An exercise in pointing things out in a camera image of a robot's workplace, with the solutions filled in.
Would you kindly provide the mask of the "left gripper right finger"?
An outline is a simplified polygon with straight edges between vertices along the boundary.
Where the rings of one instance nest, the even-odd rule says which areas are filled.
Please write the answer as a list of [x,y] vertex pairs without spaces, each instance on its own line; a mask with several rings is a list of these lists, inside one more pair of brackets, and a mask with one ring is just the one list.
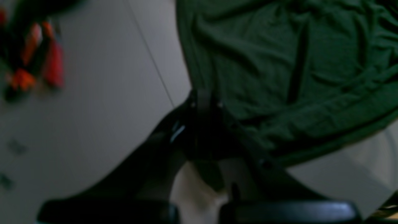
[[352,202],[325,197],[291,176],[209,91],[205,155],[219,166],[230,195],[220,207],[220,224],[362,223]]

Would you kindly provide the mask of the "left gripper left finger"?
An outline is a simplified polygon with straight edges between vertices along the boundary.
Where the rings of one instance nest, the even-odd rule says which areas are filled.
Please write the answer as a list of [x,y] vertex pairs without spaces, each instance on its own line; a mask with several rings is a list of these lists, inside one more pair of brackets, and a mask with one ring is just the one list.
[[192,90],[111,173],[69,198],[45,202],[38,224],[180,224],[170,202],[187,161],[205,159],[205,90]]

